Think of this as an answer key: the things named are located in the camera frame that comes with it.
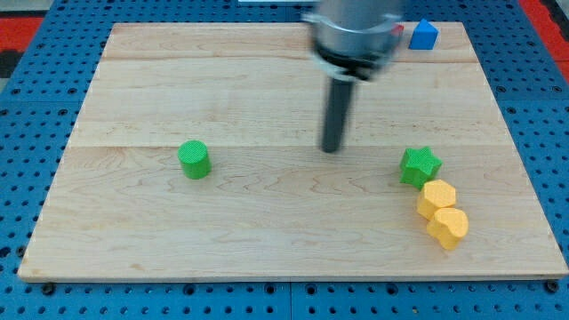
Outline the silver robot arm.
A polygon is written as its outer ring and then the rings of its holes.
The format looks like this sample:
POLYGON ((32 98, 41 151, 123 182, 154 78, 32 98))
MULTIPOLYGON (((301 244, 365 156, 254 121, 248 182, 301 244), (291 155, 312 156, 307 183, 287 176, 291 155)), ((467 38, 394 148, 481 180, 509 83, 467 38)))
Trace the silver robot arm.
POLYGON ((321 0, 301 18, 311 51, 331 78, 369 81, 392 60, 403 31, 403 0, 321 0))

